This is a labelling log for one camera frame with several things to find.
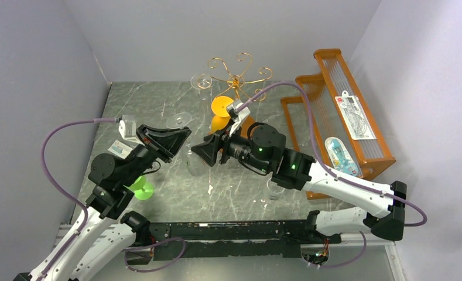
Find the yellow plastic wine glass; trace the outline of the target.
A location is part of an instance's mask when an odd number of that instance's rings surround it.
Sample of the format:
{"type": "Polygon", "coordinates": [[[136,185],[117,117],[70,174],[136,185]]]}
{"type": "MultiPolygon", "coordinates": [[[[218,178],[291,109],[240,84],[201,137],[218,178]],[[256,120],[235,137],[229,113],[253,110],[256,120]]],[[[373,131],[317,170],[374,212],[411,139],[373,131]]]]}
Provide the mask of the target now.
{"type": "Polygon", "coordinates": [[[212,134],[220,129],[225,128],[230,120],[230,115],[226,108],[233,103],[233,99],[227,96],[215,97],[211,103],[211,110],[214,114],[211,123],[209,134],[212,134]]]}

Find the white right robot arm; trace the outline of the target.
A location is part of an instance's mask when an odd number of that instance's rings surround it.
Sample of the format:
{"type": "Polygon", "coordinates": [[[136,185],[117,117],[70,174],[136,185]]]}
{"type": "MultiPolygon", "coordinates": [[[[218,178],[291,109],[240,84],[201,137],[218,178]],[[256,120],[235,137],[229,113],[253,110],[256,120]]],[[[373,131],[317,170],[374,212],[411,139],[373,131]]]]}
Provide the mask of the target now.
{"type": "Polygon", "coordinates": [[[324,169],[314,157],[286,147],[286,136],[274,127],[254,123],[247,138],[225,128],[207,135],[191,151],[207,165],[236,159],[285,189],[322,193],[353,205],[340,211],[312,211],[304,227],[310,242],[343,232],[370,232],[376,237],[400,241],[405,227],[407,185],[401,181],[379,184],[324,169]]]}

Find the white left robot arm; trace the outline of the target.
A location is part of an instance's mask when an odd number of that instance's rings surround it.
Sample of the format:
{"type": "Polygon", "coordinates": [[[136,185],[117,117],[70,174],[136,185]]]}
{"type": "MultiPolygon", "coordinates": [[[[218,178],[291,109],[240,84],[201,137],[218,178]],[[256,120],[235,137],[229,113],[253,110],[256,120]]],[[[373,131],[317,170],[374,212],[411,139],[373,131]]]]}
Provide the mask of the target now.
{"type": "Polygon", "coordinates": [[[158,129],[142,124],[134,136],[138,144],[127,156],[97,155],[88,175],[95,187],[86,202],[65,193],[81,208],[77,220],[37,267],[17,274],[15,280],[90,280],[121,252],[171,242],[156,239],[146,217],[125,209],[135,197],[136,184],[145,183],[145,172],[154,163],[170,163],[190,134],[186,126],[158,129]]]}

